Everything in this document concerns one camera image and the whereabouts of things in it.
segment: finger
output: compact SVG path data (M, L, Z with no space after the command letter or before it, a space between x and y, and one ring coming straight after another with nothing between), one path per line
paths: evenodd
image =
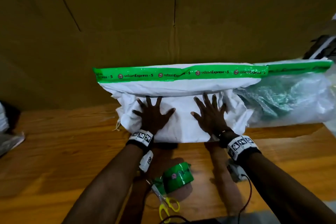
M200 120L201 120L201 116L200 116L198 113L191 112L190 114L191 114L192 116L194 116L194 118L195 118L198 122L200 122Z
M205 110L204 104L202 103L201 100L198 99L198 97L194 97L194 100L195 100L196 104L198 105L199 110L201 111L201 115L203 115L204 110Z
M215 110L218 110L217 97L216 97L215 94L212 95L212 106L213 106L213 108L215 108Z
M166 114L165 114L165 116L168 118L168 120L169 120L169 118L170 118L170 116L172 116L173 115L173 113L175 112L175 108L171 108Z
M155 106L160 106L162 97L158 97Z
M225 111L226 111L226 103L223 103L222 107L220 108L220 113L224 115Z
M142 109L146 107L146 105L139 98L137 99L137 101Z
M153 106L151 98L149 96L146 96L147 106Z
M132 110L132 112L135 114L135 115L138 115L140 117L142 117L142 112L139 112L137 110Z
M210 100L208 98L208 95L205 92L203 93L203 100L204 100L204 103L205 103L206 107L211 107Z

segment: black cable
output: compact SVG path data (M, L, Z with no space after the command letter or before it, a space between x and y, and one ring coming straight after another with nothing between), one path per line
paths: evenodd
M244 207L239 211L239 214L238 214L238 224L240 222L240 214L245 210L245 208L249 204L249 202L251 200L251 197L252 197L252 184L251 184L250 178L247 175L244 175L244 174L242 174L242 176L245 176L248 179L249 183L250 183L250 196L249 196L249 199L247 200L246 204L244 205Z
M180 218L182 220L184 220L186 223L189 223L190 221L188 221L186 218L180 216L180 215L171 215L171 216L168 216L166 218L164 218L159 224L162 224L164 223L166 220L170 219L170 218Z

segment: yellow-handled scissors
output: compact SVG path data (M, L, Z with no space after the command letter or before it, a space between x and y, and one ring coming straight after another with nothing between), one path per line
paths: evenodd
M166 213L167 216L170 216L169 212L168 212L168 208L171 208L175 213L177 213L178 211L180 211L180 204L179 202L172 198L172 197L164 197L162 196L162 194L159 192L158 188L155 186L155 184L149 182L148 180L146 180L149 185L152 187L153 192L156 194L156 196L159 198L160 200L160 207L159 207L159 215L161 220L164 219L164 217L162 217L162 210ZM172 205L172 203L175 203L177 205L177 208L174 208L174 206ZM167 219L166 221L164 221L164 223L169 223L170 219Z

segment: wood grain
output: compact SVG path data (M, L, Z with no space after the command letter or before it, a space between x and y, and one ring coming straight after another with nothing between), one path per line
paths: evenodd
M60 223L97 173L120 151L129 134L114 130L116 104L76 110L24 112L16 131L26 141L0 159L1 223ZM336 200L336 140L322 124L247 129L271 161L321 200ZM180 144L168 158L191 163L192 192L180 202L188 220L226 215L204 144ZM249 184L238 187L244 200ZM159 202L149 195L142 223L158 223ZM268 209L253 188L248 211Z

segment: yellow scissor handle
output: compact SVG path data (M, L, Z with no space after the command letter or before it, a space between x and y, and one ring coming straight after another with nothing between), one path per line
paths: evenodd
M165 211L165 213L166 213L167 216L170 216L169 213L168 213L168 209L167 209L166 206L162 203L162 204L160 205L160 208L159 208L159 214L160 214L160 218L161 218L161 220L163 220L163 219L165 218L165 217L162 217L162 214L161 214L162 210ZM170 219L164 221L164 223L169 223L169 222L170 222Z
M172 198L172 197L166 197L165 200L166 200L167 205L168 205L171 209L173 209L173 211L174 211L175 213L177 213L177 212L180 210L180 204L179 204L179 202L178 202L176 199L174 199L174 198ZM177 204L177 209L173 207L173 205L172 205L173 203Z

